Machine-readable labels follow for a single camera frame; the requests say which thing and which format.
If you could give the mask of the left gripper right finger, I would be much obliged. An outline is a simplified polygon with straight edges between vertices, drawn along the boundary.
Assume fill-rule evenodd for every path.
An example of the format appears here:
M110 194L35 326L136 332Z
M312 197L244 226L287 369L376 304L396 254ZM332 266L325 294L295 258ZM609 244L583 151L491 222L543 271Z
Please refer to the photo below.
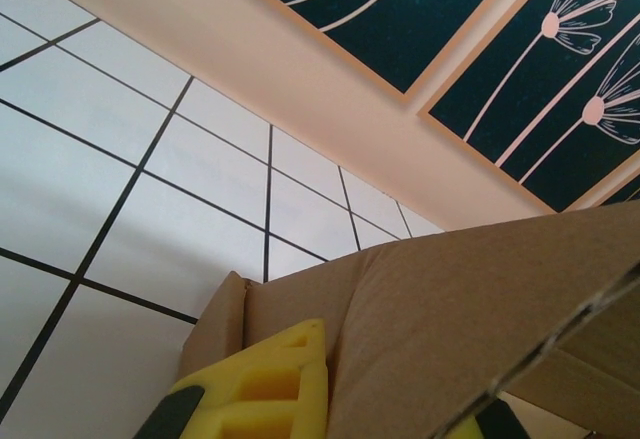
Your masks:
M463 409L442 433L446 439L527 439L530 437L511 407L484 395Z

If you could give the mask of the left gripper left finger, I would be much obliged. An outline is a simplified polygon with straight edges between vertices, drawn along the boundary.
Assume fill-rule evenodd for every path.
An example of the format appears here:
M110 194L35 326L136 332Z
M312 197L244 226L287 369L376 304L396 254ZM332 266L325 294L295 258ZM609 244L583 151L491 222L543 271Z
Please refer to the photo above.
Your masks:
M324 438L325 326L308 319L178 380L136 438Z

